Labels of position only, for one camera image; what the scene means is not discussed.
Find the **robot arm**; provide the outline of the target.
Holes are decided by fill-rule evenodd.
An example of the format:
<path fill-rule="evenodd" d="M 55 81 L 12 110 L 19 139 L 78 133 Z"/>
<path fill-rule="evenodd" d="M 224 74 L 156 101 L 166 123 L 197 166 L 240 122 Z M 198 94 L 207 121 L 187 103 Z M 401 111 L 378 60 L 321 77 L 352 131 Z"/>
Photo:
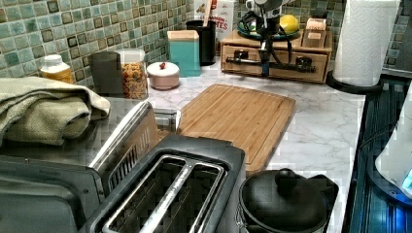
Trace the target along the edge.
<path fill-rule="evenodd" d="M 282 62 L 277 57 L 273 49 L 272 37 L 280 31 L 285 33 L 280 25 L 280 14 L 282 7 L 293 0 L 247 0 L 246 6 L 257 15 L 257 33 L 261 37 L 258 54 L 260 57 L 261 74 L 264 77 L 269 75 L 270 58 L 273 57 L 278 64 Z"/>

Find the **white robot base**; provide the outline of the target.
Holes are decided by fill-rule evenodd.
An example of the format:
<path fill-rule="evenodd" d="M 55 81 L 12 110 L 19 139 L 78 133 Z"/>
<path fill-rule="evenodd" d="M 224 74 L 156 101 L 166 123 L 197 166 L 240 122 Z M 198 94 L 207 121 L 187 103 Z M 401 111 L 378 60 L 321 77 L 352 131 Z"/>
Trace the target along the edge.
<path fill-rule="evenodd" d="M 412 169 L 412 96 L 411 83 L 400 87 L 400 101 L 393 99 L 393 92 L 383 103 L 377 99 L 373 104 L 370 123 L 376 126 L 376 137 L 388 136 L 386 143 L 371 140 L 381 148 L 370 153 L 367 174 L 377 190 L 400 205 L 411 207 Z"/>

